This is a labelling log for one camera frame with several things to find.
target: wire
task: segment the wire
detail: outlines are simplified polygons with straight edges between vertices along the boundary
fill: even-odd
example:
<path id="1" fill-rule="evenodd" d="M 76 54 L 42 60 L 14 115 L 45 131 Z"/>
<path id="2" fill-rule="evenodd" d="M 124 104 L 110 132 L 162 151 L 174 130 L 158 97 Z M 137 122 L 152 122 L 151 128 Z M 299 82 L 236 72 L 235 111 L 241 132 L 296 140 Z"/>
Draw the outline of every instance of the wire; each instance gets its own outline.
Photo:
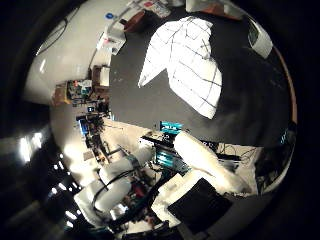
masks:
<path id="1" fill-rule="evenodd" d="M 44 53 L 45 51 L 47 51 L 53 44 L 55 44 L 60 38 L 61 36 L 63 35 L 63 33 L 66 31 L 66 28 L 67 28 L 67 25 L 68 25 L 68 22 L 66 19 L 63 19 L 63 21 L 65 22 L 65 25 L 63 27 L 63 31 L 60 33 L 60 35 L 52 42 L 50 43 L 46 48 L 44 48 L 43 50 L 39 51 L 37 56 L 39 56 L 41 53 Z"/>
<path id="2" fill-rule="evenodd" d="M 237 151 L 236 151 L 235 147 L 232 146 L 232 145 L 226 146 L 226 147 L 224 148 L 224 153 L 225 153 L 226 149 L 229 148 L 229 147 L 232 148 L 232 150 L 234 151 L 234 155 L 237 155 Z"/>
<path id="3" fill-rule="evenodd" d="M 95 207 L 95 204 L 96 204 L 96 201 L 98 199 L 98 196 L 100 195 L 100 193 L 104 190 L 104 189 L 107 189 L 107 187 L 112 184 L 113 182 L 119 180 L 120 178 L 122 177 L 125 177 L 127 175 L 129 175 L 130 173 L 134 172 L 135 169 L 132 169 L 132 170 L 129 170 L 129 171 L 125 171 L 125 172 L 122 172 L 120 173 L 119 175 L 115 176 L 113 179 L 111 179 L 106 185 L 104 185 L 102 188 L 100 188 L 100 190 L 94 195 L 93 197 L 93 200 L 92 200 L 92 207 L 93 207 L 93 210 L 94 211 L 97 211 L 97 212 L 101 212 L 99 209 L 97 209 Z"/>
<path id="4" fill-rule="evenodd" d="M 92 53 L 92 55 L 91 55 L 90 62 L 89 62 L 89 65 L 88 65 L 87 78 L 90 77 L 89 75 L 90 75 L 90 70 L 91 70 L 91 64 L 92 64 L 93 59 L 94 59 L 94 57 L 96 56 L 97 52 L 98 52 L 98 49 L 95 48 L 94 51 L 93 51 L 93 53 Z"/>
<path id="5" fill-rule="evenodd" d="M 242 154 L 240 155 L 241 162 L 242 162 L 243 164 L 249 163 L 251 157 L 252 157 L 253 154 L 255 153 L 254 150 L 256 150 L 256 149 L 257 149 L 257 148 L 251 148 L 250 150 L 242 153 Z"/>
<path id="6" fill-rule="evenodd" d="M 63 25 L 62 27 L 58 28 L 58 29 L 57 29 L 56 31 L 54 31 L 53 33 L 51 33 L 51 34 L 46 38 L 46 40 L 45 40 L 44 42 L 48 41 L 48 39 L 50 39 L 50 38 L 51 38 L 52 36 L 54 36 L 57 32 L 59 32 L 59 31 L 61 31 L 61 30 L 63 29 L 62 32 L 59 34 L 59 36 L 58 36 L 52 43 L 50 43 L 50 44 L 49 44 L 46 48 L 44 48 L 43 50 L 38 51 L 37 56 L 39 56 L 41 53 L 44 53 L 45 51 L 47 51 L 53 44 L 55 44 L 55 43 L 62 37 L 63 33 L 64 33 L 64 32 L 66 31 L 66 29 L 67 29 L 68 24 L 71 22 L 71 20 L 74 18 L 74 16 L 78 13 L 79 9 L 80 9 L 80 7 L 78 7 L 78 8 L 75 10 L 74 14 L 70 17 L 69 20 L 68 20 L 67 18 L 64 18 L 64 19 L 63 19 L 64 25 Z"/>

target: red object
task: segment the red object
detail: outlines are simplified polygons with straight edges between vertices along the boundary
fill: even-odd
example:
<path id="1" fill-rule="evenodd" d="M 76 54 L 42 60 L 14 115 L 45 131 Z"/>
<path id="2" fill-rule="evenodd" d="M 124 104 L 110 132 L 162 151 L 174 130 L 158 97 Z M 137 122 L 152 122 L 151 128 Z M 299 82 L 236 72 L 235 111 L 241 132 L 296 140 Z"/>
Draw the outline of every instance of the red object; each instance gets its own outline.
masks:
<path id="1" fill-rule="evenodd" d="M 146 2 L 143 4 L 145 7 L 151 7 L 153 5 L 153 2 Z"/>

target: light fixture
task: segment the light fixture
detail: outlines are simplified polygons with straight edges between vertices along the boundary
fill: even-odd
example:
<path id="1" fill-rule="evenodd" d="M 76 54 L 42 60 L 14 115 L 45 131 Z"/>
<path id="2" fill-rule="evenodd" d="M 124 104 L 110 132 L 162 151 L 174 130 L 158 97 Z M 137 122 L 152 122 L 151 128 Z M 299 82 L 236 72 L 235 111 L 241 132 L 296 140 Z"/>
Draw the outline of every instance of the light fixture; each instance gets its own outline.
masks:
<path id="1" fill-rule="evenodd" d="M 44 65 L 45 64 L 46 64 L 46 59 L 43 59 L 41 62 L 40 68 L 39 68 L 39 70 L 42 74 L 44 74 Z"/>
<path id="2" fill-rule="evenodd" d="M 67 226 L 72 228 L 73 224 L 71 222 L 67 221 Z"/>
<path id="3" fill-rule="evenodd" d="M 72 214 L 71 212 L 66 211 L 65 213 L 70 219 L 72 219 L 72 220 L 76 220 L 77 219 L 77 216 Z"/>
<path id="4" fill-rule="evenodd" d="M 53 193 L 53 194 L 57 194 L 57 189 L 56 188 L 51 188 L 51 192 Z"/>
<path id="5" fill-rule="evenodd" d="M 35 133 L 32 138 L 32 142 L 37 148 L 41 148 L 42 146 L 41 139 L 42 139 L 42 133 Z"/>
<path id="6" fill-rule="evenodd" d="M 30 162 L 31 149 L 26 138 L 20 139 L 20 154 L 25 162 Z"/>
<path id="7" fill-rule="evenodd" d="M 59 161 L 59 166 L 60 166 L 61 169 L 64 169 L 61 161 Z"/>
<path id="8" fill-rule="evenodd" d="M 111 210 L 110 214 L 111 214 L 112 220 L 116 220 L 116 214 L 115 214 L 114 210 Z"/>
<path id="9" fill-rule="evenodd" d="M 59 188 L 61 188 L 64 191 L 67 190 L 66 186 L 63 185 L 62 183 L 59 183 L 58 186 L 59 186 Z"/>

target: desk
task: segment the desk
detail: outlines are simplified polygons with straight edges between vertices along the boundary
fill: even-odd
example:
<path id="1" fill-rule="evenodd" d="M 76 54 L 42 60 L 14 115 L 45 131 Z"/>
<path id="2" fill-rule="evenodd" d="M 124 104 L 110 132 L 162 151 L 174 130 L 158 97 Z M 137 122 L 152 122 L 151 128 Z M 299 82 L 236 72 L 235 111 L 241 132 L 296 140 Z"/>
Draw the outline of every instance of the desk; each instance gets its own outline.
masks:
<path id="1" fill-rule="evenodd" d="M 222 72 L 222 92 L 213 119 L 198 114 L 170 89 L 167 72 L 143 88 L 137 83 L 151 36 L 166 21 L 195 15 L 213 22 L 212 57 Z M 159 129 L 161 120 L 179 122 L 195 137 L 247 146 L 278 145 L 290 116 L 289 90 L 274 51 L 267 60 L 248 42 L 246 20 L 236 22 L 174 9 L 166 19 L 150 16 L 142 33 L 127 41 L 110 66 L 110 108 L 116 121 Z"/>

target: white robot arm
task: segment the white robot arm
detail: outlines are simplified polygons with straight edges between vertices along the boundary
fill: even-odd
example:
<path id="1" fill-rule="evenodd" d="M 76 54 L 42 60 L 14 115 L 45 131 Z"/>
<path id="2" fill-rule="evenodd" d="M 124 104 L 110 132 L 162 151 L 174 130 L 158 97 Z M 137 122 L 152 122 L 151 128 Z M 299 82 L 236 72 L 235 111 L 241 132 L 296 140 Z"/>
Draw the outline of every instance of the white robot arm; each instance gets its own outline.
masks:
<path id="1" fill-rule="evenodd" d="M 154 155 L 151 147 L 142 147 L 117 162 L 110 163 L 100 169 L 101 180 L 95 180 L 74 196 L 85 219 L 92 225 L 104 226 L 114 208 L 131 189 L 129 180 L 120 178 L 105 187 L 120 173 L 143 166 Z"/>

